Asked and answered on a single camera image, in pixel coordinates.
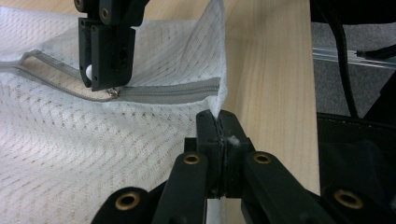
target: mesh bag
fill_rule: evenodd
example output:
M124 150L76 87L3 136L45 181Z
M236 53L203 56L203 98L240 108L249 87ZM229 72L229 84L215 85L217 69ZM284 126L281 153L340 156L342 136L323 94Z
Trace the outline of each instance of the mesh bag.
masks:
M226 95L223 5L197 21L144 21L131 82L90 92L74 16L0 7L1 223L89 223L114 191L169 176L195 115ZM221 202L208 204L220 223Z

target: wavy mesh pattern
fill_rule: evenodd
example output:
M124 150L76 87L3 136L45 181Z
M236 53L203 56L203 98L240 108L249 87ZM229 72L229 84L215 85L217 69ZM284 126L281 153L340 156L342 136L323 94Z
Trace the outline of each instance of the wavy mesh pattern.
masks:
M90 102L0 64L0 223L89 223L117 189L161 184L184 138L195 136L195 115L208 108L216 115L225 98L222 16L222 1L212 0L198 21L138 29L132 83L221 77L219 95L201 102ZM40 49L78 68L76 25L74 16L0 7L0 62ZM208 223L220 222L220 205L209 203Z

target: white fabric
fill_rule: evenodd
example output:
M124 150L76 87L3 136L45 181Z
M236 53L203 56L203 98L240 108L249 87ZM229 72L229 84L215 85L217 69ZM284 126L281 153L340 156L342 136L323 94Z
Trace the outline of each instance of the white fabric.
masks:
M224 101L222 17L222 1L212 0L198 21L137 29L130 85L220 77L218 95L200 102L91 102L0 64L0 223L89 223L114 191L166 180L184 138L195 136L195 115L217 115ZM40 49L78 68L76 25L73 16L0 7L0 62ZM222 222L222 209L212 201L207 223Z

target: zipper teeth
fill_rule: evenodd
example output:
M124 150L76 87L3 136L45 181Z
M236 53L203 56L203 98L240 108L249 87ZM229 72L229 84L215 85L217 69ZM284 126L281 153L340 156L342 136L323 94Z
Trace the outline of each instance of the zipper teeth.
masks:
M179 96L179 95L193 95L210 91L218 91L219 85L211 85L204 87L196 87L192 89L184 89L184 90L168 90L168 91L150 91L150 90L134 90L131 88L130 90L123 89L120 92L120 96L124 95L135 95L135 96Z
M67 93L67 94L76 96L76 97L81 98L81 99L83 99L83 100L105 103L105 102L109 102L109 101L115 99L114 97L107 98L107 99L95 99L95 98L92 98L92 97L89 97L89 96L85 96L85 95L79 94L79 93L77 93L77 92L75 92L75 91L70 91L69 89L64 88L64 87L60 87L60 86L57 85L56 83L54 83L54 82L52 82L52 81L50 81L50 80L48 80L48 79L46 79L46 78L43 78L43 77L40 77L40 76L36 75L35 73L29 71L29 70L26 69L25 67L23 67L23 66L21 66L21 65L18 65L18 64L6 65L5 67L20 69L20 70L22 70L24 73L26 73L26 74L28 74L28 75L30 75L30 76L32 76L32 77L35 77L35 78L37 78L37 79L39 79L39 80L45 82L47 85L51 86L52 88L54 88L54 89L56 89L56 90L63 91L63 92L65 92L65 93Z
M59 70L59 71L61 71L63 73L66 73L69 76L81 79L81 76L76 75L76 74L74 74L73 72L70 71L70 70L76 70L76 72L78 72L77 69L75 69L74 67L72 67L72 66L70 66L68 64L65 64L65 63L64 63L65 67L62 67L62 66L60 66L60 65L58 65L58 64L53 62L53 61L57 61L56 59L51 58L49 55L44 54L43 52L41 52L39 50L30 51L30 52L27 53L27 55L31 56L31 57L36 57L41 62L46 63L47 65L52 66L53 68L55 68L55 69L57 69L57 70Z

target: gray floor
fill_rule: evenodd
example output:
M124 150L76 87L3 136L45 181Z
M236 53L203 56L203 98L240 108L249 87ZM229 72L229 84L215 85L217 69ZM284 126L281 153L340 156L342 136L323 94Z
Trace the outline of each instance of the gray floor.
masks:
M348 49L373 50L396 44L396 23L348 25L344 28ZM334 37L328 24L312 23L312 41L316 48L335 49ZM356 106L362 118L394 71L361 65L350 65L349 70ZM315 60L314 73L317 111L348 116L338 64Z

